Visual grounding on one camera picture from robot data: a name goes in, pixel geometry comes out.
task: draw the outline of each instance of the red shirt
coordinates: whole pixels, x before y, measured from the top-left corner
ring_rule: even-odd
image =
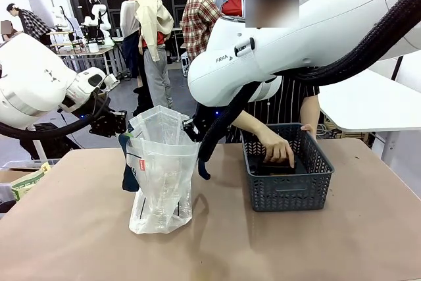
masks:
[[[243,16],[241,0],[227,0],[222,5],[222,13],[226,16]]]
[[[142,43],[143,43],[143,47],[147,47],[147,44],[146,44],[146,41],[145,40],[143,40]],[[164,34],[158,32],[158,35],[157,35],[157,45],[161,45],[161,44],[164,44],[164,43],[165,43]]]

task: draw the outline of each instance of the person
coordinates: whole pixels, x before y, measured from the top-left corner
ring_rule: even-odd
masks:
[[[245,0],[216,0],[215,5],[226,16],[245,18]]]
[[[308,0],[299,0],[303,4]],[[227,143],[240,142],[239,129],[254,133],[266,148],[265,161],[289,160],[294,164],[294,154],[288,141],[269,130],[265,124],[301,122],[304,131],[316,138],[320,105],[316,86],[307,86],[288,77],[282,78],[279,90],[268,100],[248,103],[234,121],[226,136]]]
[[[8,5],[6,9],[12,16],[18,16],[20,18],[26,34],[37,39],[44,45],[51,45],[50,36],[47,35],[51,30],[39,16],[31,11],[19,9],[14,3]]]
[[[122,52],[132,78],[137,78],[137,108],[133,116],[153,108],[151,94],[147,83],[143,55],[139,52],[140,23],[136,19],[137,0],[124,1],[121,5],[120,28],[123,36]]]
[[[18,32],[13,28],[12,22],[1,21],[1,37],[3,38],[3,41],[10,41],[13,36],[19,33],[21,32]]]
[[[136,0],[136,18],[141,26],[139,50],[154,106],[172,108],[165,41],[170,38],[174,19],[161,0]]]
[[[191,63],[206,51],[213,26],[221,16],[213,0],[187,0],[180,26]]]

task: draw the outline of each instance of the white jacket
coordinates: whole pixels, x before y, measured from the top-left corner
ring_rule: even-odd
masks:
[[[140,22],[141,37],[139,41],[139,50],[143,54],[142,42],[146,41],[147,48],[151,53],[154,62],[159,61],[157,50],[158,32],[164,34],[165,39],[171,36],[174,27],[174,19],[168,10],[164,7],[161,0],[136,0],[139,8],[136,11],[136,18]]]

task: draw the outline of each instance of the franka robot arm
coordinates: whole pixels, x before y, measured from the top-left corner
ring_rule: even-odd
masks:
[[[271,97],[280,76],[324,86],[362,72],[380,59],[421,49],[421,0],[310,0],[290,28],[246,28],[220,18],[207,51],[189,69],[188,84],[199,102],[193,122],[199,130],[199,174],[226,128],[249,101]],[[225,107],[214,122],[203,108]]]
[[[226,106],[245,84],[265,82],[283,70],[331,64],[351,52],[397,1],[310,0],[300,6],[299,20],[290,28],[258,30],[221,18],[207,51],[190,66],[190,92],[203,105]],[[421,27],[413,28],[382,59],[418,49]],[[270,97],[263,87],[260,85],[251,100]]]
[[[111,29],[111,24],[108,19],[107,7],[101,4],[99,0],[90,0],[90,2],[95,3],[92,6],[92,15],[94,16],[94,19],[92,20],[90,16],[85,17],[83,25],[99,27],[104,35],[105,45],[114,45],[109,32]]]
[[[88,124],[91,133],[106,137],[126,131],[126,113],[109,109],[110,99],[98,91],[106,88],[102,70],[90,68],[77,74],[26,34],[0,46],[0,65],[0,134],[40,140],[73,133]],[[57,107],[81,120],[51,133],[17,130]]]

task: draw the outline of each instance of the mannequin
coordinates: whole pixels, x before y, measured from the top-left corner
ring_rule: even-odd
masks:
[[[149,86],[147,84],[143,55],[139,53],[140,23],[135,18],[139,5],[137,0],[124,1],[121,6],[120,28],[123,36],[123,55],[132,78],[137,78],[137,109],[134,116],[153,107]]]

